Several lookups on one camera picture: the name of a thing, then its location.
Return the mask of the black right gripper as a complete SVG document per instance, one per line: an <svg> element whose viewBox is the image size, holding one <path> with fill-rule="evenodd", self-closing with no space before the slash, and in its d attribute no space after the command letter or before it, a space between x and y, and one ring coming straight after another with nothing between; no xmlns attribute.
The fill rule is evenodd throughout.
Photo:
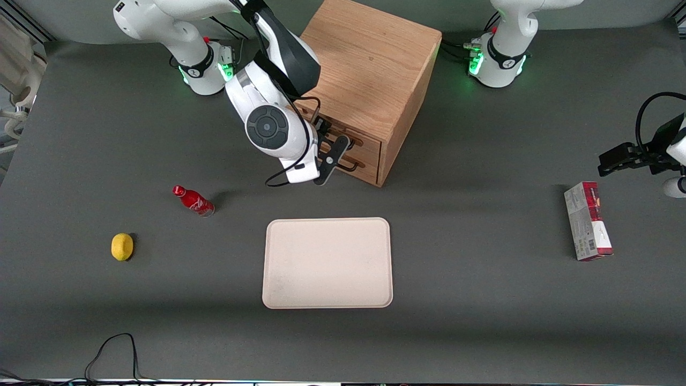
<svg viewBox="0 0 686 386"><path fill-rule="evenodd" d="M316 159L319 176L313 182L317 186L322 186L329 180L341 158L350 148L351 139L347 135L340 135L336 137L335 141L328 139L326 135L328 135L332 124L319 115L312 117L312 125L315 130L320 130Z"/></svg>

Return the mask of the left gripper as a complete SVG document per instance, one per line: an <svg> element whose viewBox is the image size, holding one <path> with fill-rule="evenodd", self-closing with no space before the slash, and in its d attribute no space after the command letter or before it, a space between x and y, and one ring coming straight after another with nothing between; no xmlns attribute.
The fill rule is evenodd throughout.
<svg viewBox="0 0 686 386"><path fill-rule="evenodd" d="M684 113L661 125L650 141L650 152L642 154L633 143L625 142L598 156L598 173L605 177L623 169L642 168L645 164L650 173L675 171L684 174L685 122Z"/></svg>

